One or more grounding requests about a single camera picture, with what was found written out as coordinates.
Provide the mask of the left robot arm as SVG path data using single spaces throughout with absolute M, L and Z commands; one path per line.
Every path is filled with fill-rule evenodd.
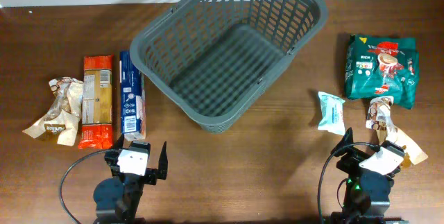
M 165 180 L 168 173 L 167 145 L 163 144 L 158 167 L 148 167 L 151 145 L 132 141 L 125 148 L 125 137 L 105 151 L 104 160 L 110 167 L 112 177 L 100 182 L 93 193 L 96 203 L 96 223 L 146 223 L 137 216 L 137 209 L 146 185 Z

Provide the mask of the grey plastic basket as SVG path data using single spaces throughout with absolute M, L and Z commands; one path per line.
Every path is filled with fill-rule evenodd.
M 327 16 L 324 0 L 180 0 L 133 39 L 130 57 L 203 130 L 225 132 Z

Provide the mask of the green coffee bag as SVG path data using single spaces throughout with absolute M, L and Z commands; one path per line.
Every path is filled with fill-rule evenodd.
M 345 64 L 345 96 L 355 100 L 391 96 L 411 109 L 420 79 L 416 39 L 350 36 Z

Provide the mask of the light blue wipes packet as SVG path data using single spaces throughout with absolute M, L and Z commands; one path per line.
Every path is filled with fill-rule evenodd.
M 345 100 L 325 92 L 318 92 L 318 97 L 321 104 L 322 114 L 318 129 L 326 130 L 336 135 L 344 135 L 345 124 L 343 120 L 343 104 L 345 103 Z

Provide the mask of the blue carton box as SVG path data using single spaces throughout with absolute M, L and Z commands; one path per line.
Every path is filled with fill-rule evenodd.
M 145 141 L 146 110 L 144 78 L 130 59 L 130 51 L 119 54 L 121 133 L 128 141 Z

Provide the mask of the beige brown snack wrapper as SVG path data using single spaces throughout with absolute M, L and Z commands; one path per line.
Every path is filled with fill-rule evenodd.
M 410 167 L 424 162 L 428 155 L 403 130 L 398 128 L 391 118 L 392 96 L 380 96 L 370 101 L 366 117 L 366 127 L 375 130 L 380 143 L 390 141 L 400 146 L 406 156 L 401 167 Z

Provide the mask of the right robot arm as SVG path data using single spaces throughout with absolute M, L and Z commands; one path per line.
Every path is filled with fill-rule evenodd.
M 401 171 L 396 166 L 386 175 L 365 169 L 359 164 L 370 158 L 357 148 L 353 142 L 352 128 L 348 128 L 342 140 L 331 151 L 331 157 L 340 160 L 336 167 L 347 173 L 343 181 L 346 184 L 345 196 L 341 211 L 333 212 L 327 218 L 328 223 L 406 223 L 400 217 L 386 218 L 386 210 L 390 207 L 389 194 L 394 185 L 394 176 Z

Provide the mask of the orange pasta packet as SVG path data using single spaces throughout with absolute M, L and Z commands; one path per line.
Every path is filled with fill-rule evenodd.
M 84 57 L 79 149 L 109 149 L 113 145 L 112 61 L 112 55 Z

